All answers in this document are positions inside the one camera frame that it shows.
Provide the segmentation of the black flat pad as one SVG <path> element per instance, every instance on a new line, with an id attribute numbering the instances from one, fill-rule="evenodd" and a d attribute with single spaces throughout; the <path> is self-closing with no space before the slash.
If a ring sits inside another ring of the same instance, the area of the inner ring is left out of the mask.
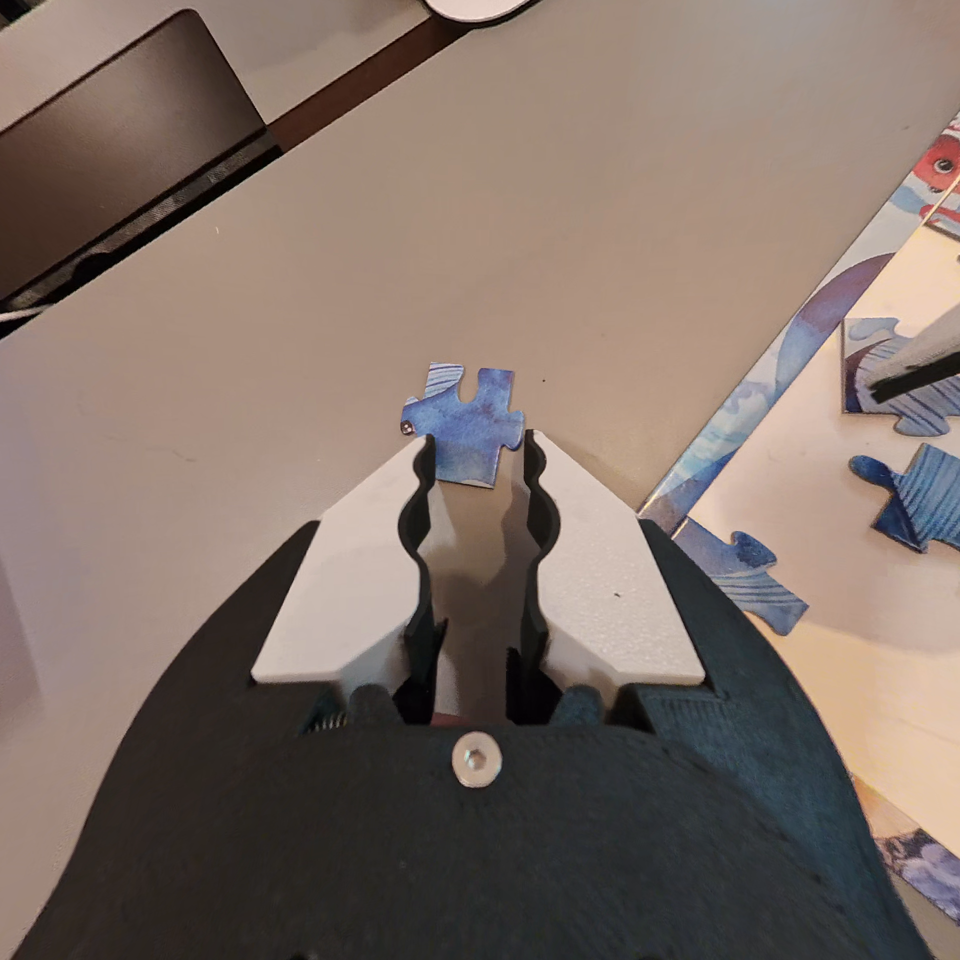
<path id="1" fill-rule="evenodd" d="M 172 13 L 2 131 L 2 326 L 281 155 L 198 11 Z"/>

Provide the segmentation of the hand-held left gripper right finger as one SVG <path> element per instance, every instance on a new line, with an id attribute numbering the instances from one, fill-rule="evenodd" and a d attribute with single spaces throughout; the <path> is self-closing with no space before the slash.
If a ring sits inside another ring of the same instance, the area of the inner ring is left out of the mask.
<path id="1" fill-rule="evenodd" d="M 563 694 L 589 688 L 608 711 L 630 685 L 693 688 L 706 678 L 636 512 L 561 450 L 527 431 L 525 575 L 507 716 L 545 724 Z"/>

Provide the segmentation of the sea print jigsaw puzzle board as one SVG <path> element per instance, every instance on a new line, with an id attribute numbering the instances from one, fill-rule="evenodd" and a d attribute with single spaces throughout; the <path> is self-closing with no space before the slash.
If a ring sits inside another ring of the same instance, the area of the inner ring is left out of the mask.
<path id="1" fill-rule="evenodd" d="M 779 635 L 758 625 L 821 714 L 866 808 L 876 850 L 912 903 L 958 927 L 958 549 L 918 554 L 872 528 L 889 498 L 851 472 L 868 455 L 906 472 L 927 443 L 843 411 L 846 319 L 894 317 L 914 338 L 958 306 L 958 116 L 938 132 L 813 293 L 731 389 L 643 504 L 776 557 L 809 605 Z"/>

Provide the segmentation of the dark blue whale eye piece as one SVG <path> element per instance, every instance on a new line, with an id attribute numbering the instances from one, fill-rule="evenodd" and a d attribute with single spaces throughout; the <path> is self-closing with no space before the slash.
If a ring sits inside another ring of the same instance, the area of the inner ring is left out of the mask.
<path id="1" fill-rule="evenodd" d="M 470 402 L 459 395 L 463 375 L 462 365 L 431 363 L 423 397 L 410 397 L 403 407 L 400 431 L 434 438 L 439 481 L 491 490 L 500 450 L 516 451 L 522 444 L 525 416 L 509 409 L 515 373 L 481 368 Z"/>

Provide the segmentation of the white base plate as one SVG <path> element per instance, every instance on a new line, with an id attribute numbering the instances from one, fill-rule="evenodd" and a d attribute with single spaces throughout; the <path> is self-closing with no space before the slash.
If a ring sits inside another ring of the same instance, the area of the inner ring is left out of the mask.
<path id="1" fill-rule="evenodd" d="M 538 3 L 539 1 L 421 1 L 431 14 L 467 29 L 498 25 Z"/>

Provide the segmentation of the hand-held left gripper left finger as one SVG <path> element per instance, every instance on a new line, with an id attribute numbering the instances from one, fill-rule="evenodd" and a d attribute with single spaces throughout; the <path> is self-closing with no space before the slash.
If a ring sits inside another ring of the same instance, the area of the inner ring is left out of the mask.
<path id="1" fill-rule="evenodd" d="M 435 439 L 416 438 L 321 515 L 255 682 L 326 683 L 343 700 L 377 685 L 404 721 L 432 721 L 447 625 L 420 547 L 435 481 Z"/>

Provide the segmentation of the pale striped whale fin piece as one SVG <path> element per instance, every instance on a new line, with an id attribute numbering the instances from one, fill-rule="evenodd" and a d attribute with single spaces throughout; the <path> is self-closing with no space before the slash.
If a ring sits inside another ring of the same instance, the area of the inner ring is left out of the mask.
<path id="1" fill-rule="evenodd" d="M 882 361 L 905 347 L 914 335 L 903 335 L 894 317 L 847 318 L 842 323 L 843 411 L 891 421 L 894 432 L 910 438 L 950 433 L 959 416 L 958 376 L 903 393 L 883 403 L 869 389 L 869 379 Z"/>

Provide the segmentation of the blue swoosh corner puzzle piece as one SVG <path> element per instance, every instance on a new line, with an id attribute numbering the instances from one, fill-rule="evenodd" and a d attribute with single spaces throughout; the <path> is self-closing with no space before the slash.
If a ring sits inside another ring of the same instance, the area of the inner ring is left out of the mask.
<path id="1" fill-rule="evenodd" d="M 725 541 L 687 518 L 673 540 L 740 611 L 760 617 L 782 637 L 810 608 L 771 576 L 777 557 L 750 534 L 734 531 Z"/>

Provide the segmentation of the striped whale belly puzzle piece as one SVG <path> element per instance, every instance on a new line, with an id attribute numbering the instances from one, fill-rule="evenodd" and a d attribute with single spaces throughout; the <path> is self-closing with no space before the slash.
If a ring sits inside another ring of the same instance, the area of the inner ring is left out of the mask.
<path id="1" fill-rule="evenodd" d="M 927 553 L 932 542 L 959 548 L 957 457 L 924 442 L 904 473 L 868 455 L 851 457 L 848 468 L 889 494 L 873 530 L 918 554 Z"/>

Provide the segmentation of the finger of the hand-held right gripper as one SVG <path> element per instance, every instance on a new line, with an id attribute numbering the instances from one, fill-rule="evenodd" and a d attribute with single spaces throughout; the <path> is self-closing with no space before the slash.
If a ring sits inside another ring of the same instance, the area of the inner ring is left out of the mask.
<path id="1" fill-rule="evenodd" d="M 959 306 L 954 306 L 877 364 L 871 376 L 871 398 L 889 402 L 958 373 Z"/>

